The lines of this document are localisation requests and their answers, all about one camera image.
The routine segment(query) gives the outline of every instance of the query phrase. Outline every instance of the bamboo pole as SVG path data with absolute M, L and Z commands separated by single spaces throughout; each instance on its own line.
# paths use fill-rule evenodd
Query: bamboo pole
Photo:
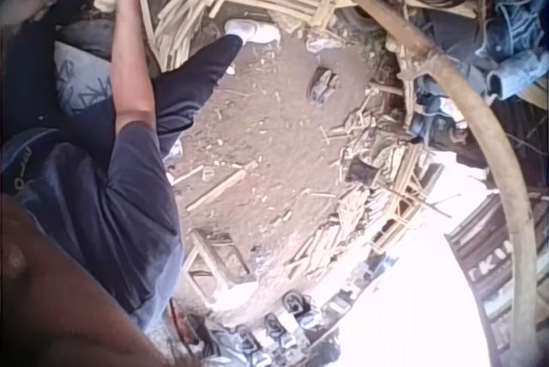
M 443 52 L 418 28 L 381 0 L 355 0 L 404 45 L 441 85 L 468 121 L 501 191 L 513 244 L 514 298 L 510 351 L 512 366 L 532 365 L 539 355 L 535 328 L 537 291 L 534 221 L 515 153 L 490 107 L 471 88 Z

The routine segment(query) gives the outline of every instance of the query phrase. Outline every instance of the man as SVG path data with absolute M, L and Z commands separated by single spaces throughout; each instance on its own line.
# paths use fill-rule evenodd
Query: man
M 21 12 L 25 0 L 12 10 L 2 1 L 3 22 L 26 19 L 40 5 Z M 139 328 L 160 319 L 183 260 L 162 159 L 242 45 L 280 36 L 268 24 L 229 21 L 226 36 L 150 80 L 139 0 L 117 0 L 112 99 L 66 117 L 55 89 L 55 31 L 84 1 L 58 0 L 23 24 L 3 63 L 2 192 L 12 197 L 2 200 L 2 328 L 10 338 L 3 356 L 28 358 L 21 365 L 72 365 L 90 346 L 150 353 L 97 283 Z M 65 356 L 66 363 L 44 361 Z M 98 360 L 89 363 L 109 365 Z

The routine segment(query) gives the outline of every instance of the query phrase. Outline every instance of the black pants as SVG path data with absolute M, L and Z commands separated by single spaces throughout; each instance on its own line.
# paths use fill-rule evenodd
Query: black pants
M 54 44 L 56 25 L 67 24 L 87 0 L 58 0 L 37 22 L 29 22 L 9 42 L 2 85 L 2 143 L 35 127 L 66 131 L 95 161 L 107 168 L 115 139 L 112 99 L 65 116 L 57 100 Z M 242 39 L 227 35 L 201 49 L 178 69 L 153 79 L 157 131 L 166 157 L 182 131 L 242 48 Z

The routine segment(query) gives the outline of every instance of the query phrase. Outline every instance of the wooden stick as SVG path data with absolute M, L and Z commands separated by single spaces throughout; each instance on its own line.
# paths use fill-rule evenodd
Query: wooden stick
M 298 250 L 295 256 L 293 256 L 293 260 L 298 260 L 299 258 L 303 258 L 303 254 L 307 251 L 311 243 L 312 243 L 312 237 L 307 238 L 303 243 L 303 245 L 301 245 L 301 248 Z
M 401 97 L 404 97 L 404 91 L 401 88 L 385 86 L 383 84 L 379 84 L 378 82 L 372 82 L 372 81 L 370 81 L 368 85 L 372 88 L 378 89 L 379 91 L 384 91 L 385 93 L 391 93 L 394 95 L 400 95 Z
M 223 180 L 221 183 L 217 184 L 211 190 L 207 191 L 202 196 L 198 197 L 191 204 L 189 204 L 185 209 L 187 211 L 193 211 L 199 208 L 202 204 L 208 204 L 223 194 L 226 190 L 230 189 L 233 185 L 239 183 L 246 177 L 246 173 L 249 170 L 253 170 L 257 167 L 257 163 L 252 161 L 246 165 L 242 170 L 238 170 Z
M 395 196 L 397 196 L 398 198 L 400 198 L 400 199 L 403 200 L 403 201 L 407 201 L 407 199 L 410 199 L 410 200 L 412 200 L 412 201 L 414 201 L 414 202 L 417 202 L 417 203 L 421 204 L 422 206 L 425 206 L 425 207 L 431 209 L 432 211 L 434 211 L 434 212 L 436 212 L 436 213 L 439 213 L 439 214 L 443 215 L 444 217 L 446 217 L 446 218 L 448 218 L 448 219 L 451 219 L 451 218 L 452 218 L 451 215 L 446 214 L 444 211 L 439 210 L 438 208 L 436 208 L 436 207 L 433 206 L 432 204 L 429 204 L 428 202 L 424 202 L 423 200 L 419 199 L 419 198 L 416 197 L 416 196 L 412 196 L 412 195 L 409 194 L 409 193 L 406 193 L 406 194 L 403 195 L 403 194 L 401 194 L 401 193 L 398 193 L 398 192 L 396 192 L 396 191 L 390 189 L 389 187 L 385 187 L 385 186 L 384 186 L 383 184 L 381 184 L 381 183 L 377 183 L 377 185 L 378 185 L 379 187 L 381 187 L 382 189 L 384 189 L 385 191 L 388 191 L 389 193 L 394 194 Z
M 203 169 L 204 169 L 204 165 L 199 165 L 197 168 L 192 169 L 191 171 L 184 174 L 183 176 L 177 177 L 175 180 L 173 180 L 172 187 L 178 183 L 181 183 L 183 180 L 186 180 L 190 176 L 197 174 L 199 171 L 202 171 Z
M 154 37 L 153 21 L 151 20 L 151 11 L 148 7 L 148 0 L 139 0 L 141 4 L 141 12 L 143 15 L 143 26 L 147 35 L 148 47 L 156 59 L 156 63 L 160 65 L 160 54 L 156 48 L 156 38 Z

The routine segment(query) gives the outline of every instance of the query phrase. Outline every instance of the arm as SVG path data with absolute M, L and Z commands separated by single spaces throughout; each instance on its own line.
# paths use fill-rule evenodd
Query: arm
M 145 58 L 139 0 L 117 0 L 112 44 L 112 98 L 117 114 L 117 133 L 133 121 L 142 121 L 156 128 L 154 93 Z

